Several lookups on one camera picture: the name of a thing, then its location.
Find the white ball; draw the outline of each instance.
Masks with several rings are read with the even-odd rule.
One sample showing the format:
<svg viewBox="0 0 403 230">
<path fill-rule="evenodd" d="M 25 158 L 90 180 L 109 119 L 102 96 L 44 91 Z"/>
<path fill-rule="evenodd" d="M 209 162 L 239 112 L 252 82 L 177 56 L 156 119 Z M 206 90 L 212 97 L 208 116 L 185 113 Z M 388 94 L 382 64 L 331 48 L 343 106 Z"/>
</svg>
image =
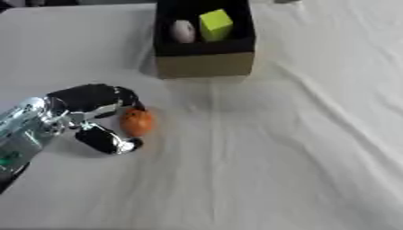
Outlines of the white ball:
<svg viewBox="0 0 403 230">
<path fill-rule="evenodd" d="M 193 43 L 196 40 L 196 30 L 186 20 L 177 20 L 171 28 L 172 37 L 180 43 Z"/>
</svg>

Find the green block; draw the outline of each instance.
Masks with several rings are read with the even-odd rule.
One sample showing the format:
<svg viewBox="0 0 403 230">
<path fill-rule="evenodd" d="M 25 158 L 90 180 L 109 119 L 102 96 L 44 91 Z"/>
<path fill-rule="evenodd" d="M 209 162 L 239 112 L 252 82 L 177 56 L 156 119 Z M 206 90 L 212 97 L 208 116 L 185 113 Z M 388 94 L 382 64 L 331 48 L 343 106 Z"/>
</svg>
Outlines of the green block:
<svg viewBox="0 0 403 230">
<path fill-rule="evenodd" d="M 224 40 L 232 27 L 231 18 L 222 9 L 200 15 L 201 35 L 206 41 Z"/>
</svg>

